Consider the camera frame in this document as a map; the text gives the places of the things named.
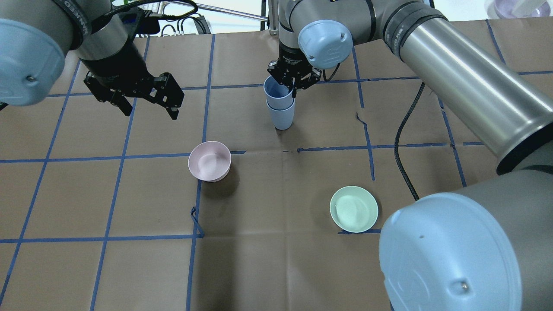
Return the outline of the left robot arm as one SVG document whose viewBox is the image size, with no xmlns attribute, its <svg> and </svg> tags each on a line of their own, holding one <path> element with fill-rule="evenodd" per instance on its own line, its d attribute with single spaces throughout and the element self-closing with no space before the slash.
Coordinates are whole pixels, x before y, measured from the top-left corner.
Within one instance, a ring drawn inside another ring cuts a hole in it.
<svg viewBox="0 0 553 311">
<path fill-rule="evenodd" d="M 171 73 L 152 75 L 134 45 L 176 16 L 145 10 L 146 0 L 3 0 L 0 19 L 1 108 L 44 100 L 61 76 L 69 51 L 88 69 L 84 83 L 99 102 L 130 116 L 130 97 L 162 106 L 172 120 L 184 92 Z"/>
</svg>

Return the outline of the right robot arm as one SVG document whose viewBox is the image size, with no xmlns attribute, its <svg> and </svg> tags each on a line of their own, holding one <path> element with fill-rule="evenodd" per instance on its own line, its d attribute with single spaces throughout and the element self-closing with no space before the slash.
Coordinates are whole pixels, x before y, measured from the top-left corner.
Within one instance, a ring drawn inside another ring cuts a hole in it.
<svg viewBox="0 0 553 311">
<path fill-rule="evenodd" d="M 552 97 L 430 0 L 271 0 L 293 95 L 382 41 L 437 95 L 462 189 L 395 211 L 379 261 L 395 311 L 552 309 Z"/>
</svg>

